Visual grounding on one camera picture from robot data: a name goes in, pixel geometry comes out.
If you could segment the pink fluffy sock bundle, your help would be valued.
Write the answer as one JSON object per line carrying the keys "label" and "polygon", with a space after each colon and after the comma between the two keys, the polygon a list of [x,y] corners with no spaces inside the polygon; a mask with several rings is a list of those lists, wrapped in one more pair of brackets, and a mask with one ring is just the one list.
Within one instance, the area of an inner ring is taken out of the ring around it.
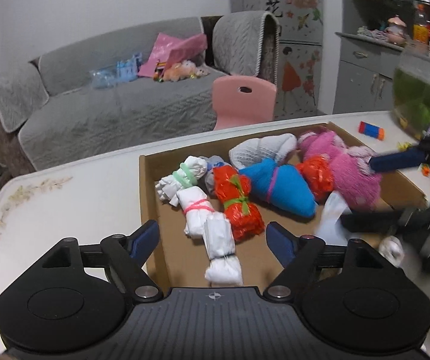
{"label": "pink fluffy sock bundle", "polygon": [[321,156],[333,174],[334,189],[350,209],[369,211],[380,199],[382,175],[369,166],[374,152],[366,146],[348,146],[332,130],[308,131],[299,136],[298,149],[306,161]]}

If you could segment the small white roll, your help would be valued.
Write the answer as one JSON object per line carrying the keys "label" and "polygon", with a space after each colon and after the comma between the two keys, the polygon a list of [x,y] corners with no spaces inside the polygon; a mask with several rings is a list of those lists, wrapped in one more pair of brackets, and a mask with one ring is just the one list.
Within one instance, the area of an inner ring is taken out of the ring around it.
{"label": "small white roll", "polygon": [[394,267],[400,267],[405,258],[405,251],[398,238],[387,236],[379,243],[379,253],[386,258]]}

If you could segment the orange plastic bag bundle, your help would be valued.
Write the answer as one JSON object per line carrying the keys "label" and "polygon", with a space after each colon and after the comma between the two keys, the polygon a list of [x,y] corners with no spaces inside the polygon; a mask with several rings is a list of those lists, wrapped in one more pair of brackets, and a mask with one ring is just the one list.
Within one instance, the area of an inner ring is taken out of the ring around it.
{"label": "orange plastic bag bundle", "polygon": [[262,215],[249,199],[251,180],[231,165],[215,167],[213,177],[215,195],[223,205],[235,241],[242,242],[263,233],[265,224]]}

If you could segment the blue sock bundle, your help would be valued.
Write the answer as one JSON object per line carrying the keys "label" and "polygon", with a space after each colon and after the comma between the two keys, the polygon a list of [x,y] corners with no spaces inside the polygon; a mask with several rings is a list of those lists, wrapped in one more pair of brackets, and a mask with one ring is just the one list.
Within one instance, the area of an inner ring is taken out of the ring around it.
{"label": "blue sock bundle", "polygon": [[264,158],[239,170],[251,182],[251,194],[279,210],[302,218],[312,218],[317,203],[307,182],[290,164],[279,165],[272,158]]}

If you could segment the white cloth bundle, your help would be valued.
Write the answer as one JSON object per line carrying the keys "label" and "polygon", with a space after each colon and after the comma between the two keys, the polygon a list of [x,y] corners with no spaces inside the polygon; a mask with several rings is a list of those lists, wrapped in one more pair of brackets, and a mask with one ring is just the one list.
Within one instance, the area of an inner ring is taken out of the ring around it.
{"label": "white cloth bundle", "polygon": [[236,256],[231,223],[221,212],[210,214],[204,223],[203,240],[209,265],[205,280],[212,286],[241,286],[242,268]]}

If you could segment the white sock pink tie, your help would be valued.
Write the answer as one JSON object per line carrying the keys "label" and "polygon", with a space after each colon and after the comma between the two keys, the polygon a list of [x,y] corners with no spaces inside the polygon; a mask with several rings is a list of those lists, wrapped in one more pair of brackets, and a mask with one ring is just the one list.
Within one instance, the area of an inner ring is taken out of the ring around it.
{"label": "white sock pink tie", "polygon": [[207,218],[215,212],[206,193],[198,186],[177,192],[179,205],[186,217],[184,233],[191,239],[201,238]]}

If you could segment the small grey sock bundle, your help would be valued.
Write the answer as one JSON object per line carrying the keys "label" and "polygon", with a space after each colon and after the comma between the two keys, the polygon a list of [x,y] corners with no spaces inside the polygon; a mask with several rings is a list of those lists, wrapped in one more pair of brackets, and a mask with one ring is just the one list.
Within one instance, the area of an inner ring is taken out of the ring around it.
{"label": "small grey sock bundle", "polygon": [[215,197],[215,180],[214,180],[214,169],[218,167],[223,167],[225,165],[230,165],[222,157],[213,155],[210,157],[203,157],[207,163],[207,172],[204,175],[204,188],[207,194],[211,197]]}

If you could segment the white sock green tie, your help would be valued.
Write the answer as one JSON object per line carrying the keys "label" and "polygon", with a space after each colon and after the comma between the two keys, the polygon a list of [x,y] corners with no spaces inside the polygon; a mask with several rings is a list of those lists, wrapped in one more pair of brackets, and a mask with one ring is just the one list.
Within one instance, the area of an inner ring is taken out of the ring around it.
{"label": "white sock green tie", "polygon": [[159,199],[172,206],[178,206],[177,192],[197,186],[199,179],[207,171],[208,163],[205,159],[188,156],[176,170],[157,181],[155,188]]}

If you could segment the white grey knit sock bundle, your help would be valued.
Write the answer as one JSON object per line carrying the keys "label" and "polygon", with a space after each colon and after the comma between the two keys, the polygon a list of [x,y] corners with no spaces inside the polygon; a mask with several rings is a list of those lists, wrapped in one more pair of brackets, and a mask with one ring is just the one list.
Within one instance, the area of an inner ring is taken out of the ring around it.
{"label": "white grey knit sock bundle", "polygon": [[229,150],[231,165],[241,170],[266,158],[276,164],[286,163],[295,153],[297,139],[291,133],[247,139]]}

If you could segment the clear plastic bag bundle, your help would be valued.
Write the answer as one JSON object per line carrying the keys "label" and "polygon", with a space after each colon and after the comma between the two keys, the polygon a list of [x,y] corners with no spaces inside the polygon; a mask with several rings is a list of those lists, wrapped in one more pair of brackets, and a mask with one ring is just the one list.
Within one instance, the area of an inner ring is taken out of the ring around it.
{"label": "clear plastic bag bundle", "polygon": [[338,191],[333,191],[325,201],[317,228],[313,234],[328,245],[346,246],[349,232],[341,224],[342,214],[351,214],[347,202]]}

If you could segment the yellow rubber band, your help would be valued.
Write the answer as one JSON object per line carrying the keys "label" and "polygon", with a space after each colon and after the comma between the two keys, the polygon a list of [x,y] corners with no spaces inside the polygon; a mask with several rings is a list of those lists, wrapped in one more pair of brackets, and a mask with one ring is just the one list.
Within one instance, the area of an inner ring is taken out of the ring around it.
{"label": "yellow rubber band", "polygon": [[408,141],[397,143],[397,150],[399,150],[399,151],[406,151],[411,147],[412,147],[412,144]]}

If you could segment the glass fish bowl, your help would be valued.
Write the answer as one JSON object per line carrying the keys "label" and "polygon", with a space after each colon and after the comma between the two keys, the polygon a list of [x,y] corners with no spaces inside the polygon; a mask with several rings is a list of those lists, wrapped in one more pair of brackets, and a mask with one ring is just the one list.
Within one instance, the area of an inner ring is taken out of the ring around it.
{"label": "glass fish bowl", "polygon": [[430,46],[406,44],[392,78],[394,113],[403,129],[420,139],[430,127]]}

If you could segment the grey cabinet with shelves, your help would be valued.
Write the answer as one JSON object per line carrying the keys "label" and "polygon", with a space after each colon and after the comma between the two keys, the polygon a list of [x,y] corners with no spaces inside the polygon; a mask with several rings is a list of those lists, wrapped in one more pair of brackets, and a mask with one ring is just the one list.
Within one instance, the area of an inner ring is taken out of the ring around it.
{"label": "grey cabinet with shelves", "polygon": [[388,111],[392,78],[413,37],[417,12],[430,28],[430,0],[342,0],[336,114]]}

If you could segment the grey covered sofa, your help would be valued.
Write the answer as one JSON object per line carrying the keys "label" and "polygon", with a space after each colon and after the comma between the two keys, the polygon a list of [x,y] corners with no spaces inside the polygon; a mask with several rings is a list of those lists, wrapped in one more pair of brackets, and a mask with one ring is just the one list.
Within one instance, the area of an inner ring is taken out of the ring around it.
{"label": "grey covered sofa", "polygon": [[[204,35],[202,77],[96,88],[98,70],[140,55],[161,33]],[[211,131],[213,82],[277,79],[278,23],[263,10],[140,24],[78,41],[0,73],[0,165],[14,177],[152,141]]]}

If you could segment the decorated grey refrigerator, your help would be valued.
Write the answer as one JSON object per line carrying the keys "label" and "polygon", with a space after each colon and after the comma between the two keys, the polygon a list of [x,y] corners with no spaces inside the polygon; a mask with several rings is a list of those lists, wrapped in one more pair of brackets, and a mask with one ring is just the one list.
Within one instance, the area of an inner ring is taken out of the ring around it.
{"label": "decorated grey refrigerator", "polygon": [[323,56],[323,0],[231,0],[231,10],[264,10],[277,18],[275,119],[316,115]]}

